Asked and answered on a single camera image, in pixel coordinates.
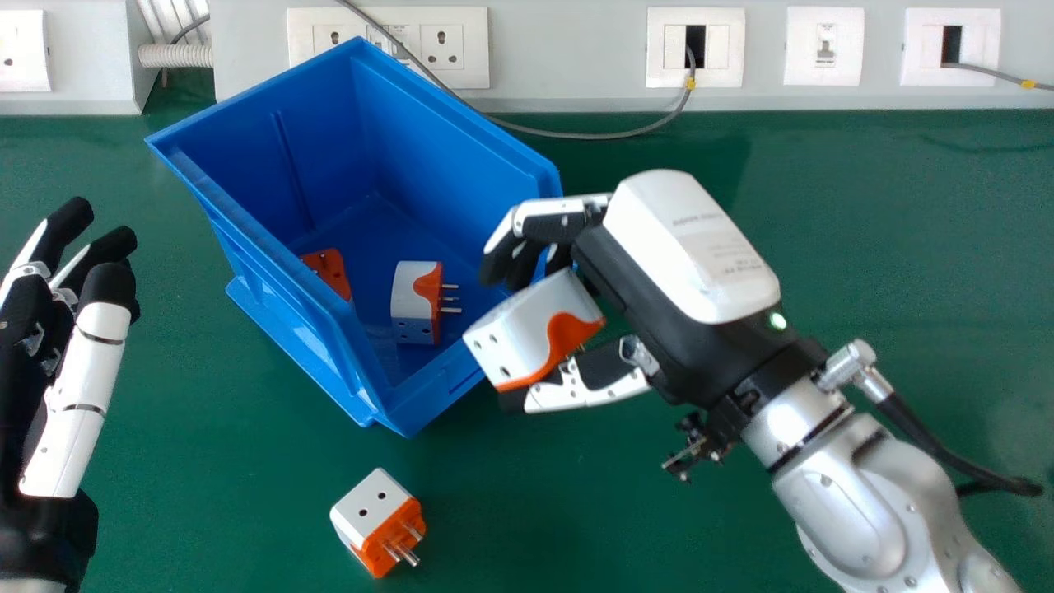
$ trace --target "orange plastic part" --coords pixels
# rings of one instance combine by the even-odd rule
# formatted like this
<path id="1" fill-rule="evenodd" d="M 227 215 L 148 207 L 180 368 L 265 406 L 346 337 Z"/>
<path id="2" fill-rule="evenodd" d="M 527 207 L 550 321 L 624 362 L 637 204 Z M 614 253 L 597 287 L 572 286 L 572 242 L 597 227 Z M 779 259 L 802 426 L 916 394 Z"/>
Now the orange plastic part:
<path id="1" fill-rule="evenodd" d="M 546 334 L 549 337 L 549 357 L 542 369 L 523 379 L 494 386 L 494 390 L 500 393 L 514 392 L 538 383 L 546 375 L 549 375 L 553 369 L 557 369 L 557 365 L 561 361 L 571 356 L 571 353 L 578 350 L 579 347 L 585 344 L 590 338 L 596 336 L 604 328 L 605 322 L 604 318 L 600 318 L 594 322 L 582 321 L 566 312 L 561 312 L 552 316 L 549 318 L 549 324 L 546 328 Z"/>
<path id="2" fill-rule="evenodd" d="M 404 502 L 380 523 L 363 542 L 362 550 L 352 547 L 351 552 L 374 578 L 380 578 L 398 564 L 396 551 L 399 547 L 413 550 L 417 546 L 418 539 L 411 530 L 416 531 L 417 536 L 425 535 L 425 519 L 421 516 L 421 502 L 416 498 Z"/>
<path id="3" fill-rule="evenodd" d="M 440 343 L 440 300 L 443 298 L 443 262 L 436 261 L 435 268 L 427 274 L 413 280 L 413 291 L 424 296 L 432 307 L 432 342 Z"/>
<path id="4" fill-rule="evenodd" d="M 300 255 L 300 260 L 318 274 L 318 277 L 340 295 L 345 301 L 351 301 L 351 282 L 348 281 L 348 271 L 344 266 L 344 257 L 336 249 L 325 249 L 307 255 Z"/>

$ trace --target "robotic arm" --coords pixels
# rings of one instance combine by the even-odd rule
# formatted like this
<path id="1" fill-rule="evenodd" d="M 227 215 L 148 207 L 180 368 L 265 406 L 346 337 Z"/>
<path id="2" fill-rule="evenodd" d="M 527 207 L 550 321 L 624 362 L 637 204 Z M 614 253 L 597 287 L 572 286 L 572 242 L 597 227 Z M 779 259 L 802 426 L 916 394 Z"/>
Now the robotic arm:
<path id="1" fill-rule="evenodd" d="M 95 553 L 80 482 L 139 308 L 128 226 L 59 269 L 93 218 L 86 200 L 66 202 L 0 283 L 0 591 L 76 592 Z"/>
<path id="2" fill-rule="evenodd" d="M 550 275 L 528 285 L 547 244 Z M 572 351 L 585 340 L 531 335 L 551 329 L 540 312 L 567 315 L 559 305 L 567 290 L 553 288 L 565 282 L 553 278 L 573 280 L 569 269 L 557 271 L 572 260 L 632 335 L 584 353 Z M 772 474 L 808 556 L 845 591 L 1019 591 L 970 533 L 938 461 L 975 478 L 960 495 L 1036 496 L 1040 489 L 944 449 L 875 369 L 864 342 L 828 355 L 800 336 L 781 308 L 776 275 L 690 175 L 648 171 L 610 196 L 514 207 L 484 253 L 481 280 L 503 279 L 520 292 L 465 339 L 507 410 L 567 410 L 655 390 L 670 404 L 696 409 L 677 424 L 685 448 L 663 468 L 688 481 L 695 464 L 721 461 L 744 443 Z M 523 307 L 546 299 L 547 308 Z M 516 339 L 473 350 L 484 335 Z M 503 369 L 539 379 L 503 381 Z M 840 391 L 851 383 L 915 444 L 857 414 Z"/>

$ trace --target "green tabletop surface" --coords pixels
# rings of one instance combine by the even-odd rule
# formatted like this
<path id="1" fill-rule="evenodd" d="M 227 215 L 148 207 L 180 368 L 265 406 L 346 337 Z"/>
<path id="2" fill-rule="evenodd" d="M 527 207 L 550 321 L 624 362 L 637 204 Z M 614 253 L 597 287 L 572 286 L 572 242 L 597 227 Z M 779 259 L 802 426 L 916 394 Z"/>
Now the green tabletop surface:
<path id="1" fill-rule="evenodd" d="M 660 470 L 687 411 L 648 395 L 536 417 L 480 387 L 419 436 L 363 430 L 223 293 L 232 272 L 143 138 L 211 104 L 177 73 L 142 117 L 0 118 L 0 261 L 73 195 L 133 226 L 143 317 L 85 477 L 84 591 L 820 591 L 744 448 L 690 486 Z M 516 115 L 613 131 L 653 114 Z M 781 280 L 796 327 L 870 341 L 946 444 L 1042 483 L 963 501 L 1029 592 L 1054 582 L 1054 111 L 696 113 L 625 141 L 527 138 L 566 193 L 695 174 Z M 851 398 L 862 411 L 863 398 Z M 374 580 L 330 525 L 372 469 L 424 506 L 417 569 Z"/>

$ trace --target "blue container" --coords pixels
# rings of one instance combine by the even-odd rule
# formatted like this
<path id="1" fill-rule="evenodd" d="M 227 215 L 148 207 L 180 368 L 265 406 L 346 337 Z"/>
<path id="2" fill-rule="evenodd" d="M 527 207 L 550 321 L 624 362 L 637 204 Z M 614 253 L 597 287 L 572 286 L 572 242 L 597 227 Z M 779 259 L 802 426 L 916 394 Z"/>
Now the blue container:
<path id="1" fill-rule="evenodd" d="M 561 195 L 551 162 L 363 39 L 147 142 L 204 207 L 231 299 L 360 427 L 405 437 L 484 379 L 461 335 L 508 295 L 476 279 L 490 233 Z M 299 259 L 328 248 L 353 304 Z M 395 343 L 401 259 L 440 260 L 461 285 L 438 348 Z"/>

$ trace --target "white outlet plate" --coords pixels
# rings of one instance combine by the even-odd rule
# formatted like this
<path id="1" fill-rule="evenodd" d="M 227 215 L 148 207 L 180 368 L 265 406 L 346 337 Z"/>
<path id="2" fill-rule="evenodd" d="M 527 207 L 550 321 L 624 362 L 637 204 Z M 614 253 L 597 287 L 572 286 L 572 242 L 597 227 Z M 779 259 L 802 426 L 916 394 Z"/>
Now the white outlet plate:
<path id="1" fill-rule="evenodd" d="M 685 27 L 706 26 L 705 67 L 696 71 L 697 86 L 742 86 L 746 56 L 746 12 L 743 8 L 656 7 L 648 8 L 648 88 L 683 86 Z"/>
<path id="2" fill-rule="evenodd" d="M 0 93 L 52 90 L 43 11 L 0 11 Z"/>
<path id="3" fill-rule="evenodd" d="M 428 57 L 423 55 L 426 52 L 422 47 L 433 50 L 428 55 L 435 55 L 436 61 L 430 70 L 451 88 L 490 87 L 490 34 L 486 6 L 364 6 L 363 9 L 388 26 L 389 32 L 426 65 L 429 64 Z M 289 8 L 286 25 L 290 67 L 331 48 L 332 33 L 337 33 L 338 43 L 365 37 L 389 55 L 395 54 L 391 43 L 376 31 L 368 31 L 372 27 L 367 26 L 366 21 L 341 6 Z M 438 44 L 435 38 L 441 31 L 446 34 L 446 43 L 443 44 Z M 427 40 L 424 32 L 429 34 Z M 456 61 L 451 62 L 450 56 L 455 56 Z M 406 57 L 395 57 L 417 71 Z"/>
<path id="4" fill-rule="evenodd" d="M 863 8 L 789 6 L 783 83 L 860 85 L 863 35 Z"/>
<path id="5" fill-rule="evenodd" d="M 907 8 L 900 84 L 905 86 L 992 86 L 995 78 L 977 72 L 940 67 L 945 25 L 962 26 L 959 61 L 999 67 L 999 8 Z"/>

